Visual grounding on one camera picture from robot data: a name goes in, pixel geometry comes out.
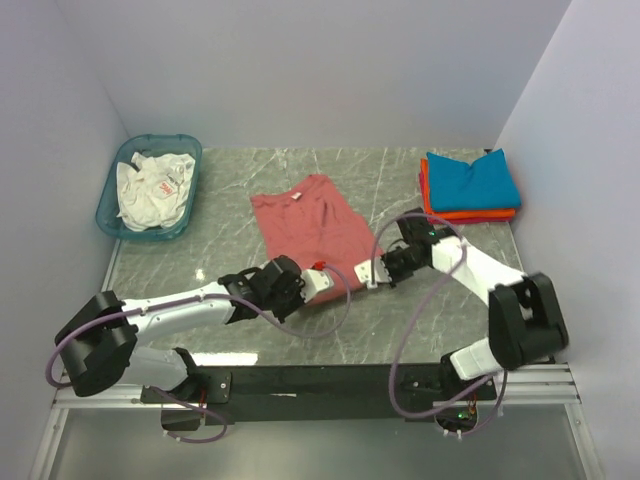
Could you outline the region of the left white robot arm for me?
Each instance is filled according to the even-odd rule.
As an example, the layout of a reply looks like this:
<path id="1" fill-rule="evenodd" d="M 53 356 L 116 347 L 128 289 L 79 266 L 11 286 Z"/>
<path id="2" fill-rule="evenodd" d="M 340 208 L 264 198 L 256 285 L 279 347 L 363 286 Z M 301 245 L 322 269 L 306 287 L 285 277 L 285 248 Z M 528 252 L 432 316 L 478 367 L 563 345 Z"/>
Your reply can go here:
<path id="1" fill-rule="evenodd" d="M 325 284 L 287 256 L 227 274 L 199 288 L 152 299 L 95 295 L 55 337 L 68 387 L 79 397 L 118 384 L 140 384 L 186 402 L 207 390 L 184 348 L 157 350 L 151 342 L 214 323 L 228 325 L 265 315 L 276 325 L 309 303 Z"/>

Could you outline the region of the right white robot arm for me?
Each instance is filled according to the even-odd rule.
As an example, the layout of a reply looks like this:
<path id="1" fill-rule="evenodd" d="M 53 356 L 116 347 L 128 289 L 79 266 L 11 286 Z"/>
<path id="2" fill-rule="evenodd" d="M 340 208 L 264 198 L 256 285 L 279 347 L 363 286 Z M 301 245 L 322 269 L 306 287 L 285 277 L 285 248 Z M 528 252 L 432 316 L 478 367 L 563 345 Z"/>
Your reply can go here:
<path id="1" fill-rule="evenodd" d="M 402 247 L 365 262 L 372 284 L 395 286 L 422 268 L 454 279 L 488 308 L 487 335 L 441 358 L 439 387 L 460 399 L 474 381 L 549 358 L 569 345 L 569 333 L 551 279 L 527 274 L 482 252 L 454 226 L 416 208 L 396 217 Z"/>

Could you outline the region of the dusty red t-shirt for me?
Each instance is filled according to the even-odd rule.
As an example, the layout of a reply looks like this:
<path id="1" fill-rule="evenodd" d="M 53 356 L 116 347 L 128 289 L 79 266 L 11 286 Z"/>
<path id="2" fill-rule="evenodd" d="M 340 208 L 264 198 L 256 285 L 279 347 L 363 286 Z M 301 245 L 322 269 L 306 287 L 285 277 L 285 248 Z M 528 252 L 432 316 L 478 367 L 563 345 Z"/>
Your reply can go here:
<path id="1" fill-rule="evenodd" d="M 348 286 L 332 273 L 334 288 L 316 297 L 316 304 L 365 287 L 355 267 L 382 250 L 374 246 L 367 221 L 328 176 L 310 175 L 289 191 L 254 195 L 250 202 L 270 259 L 284 255 L 303 270 L 325 262 L 346 277 Z"/>

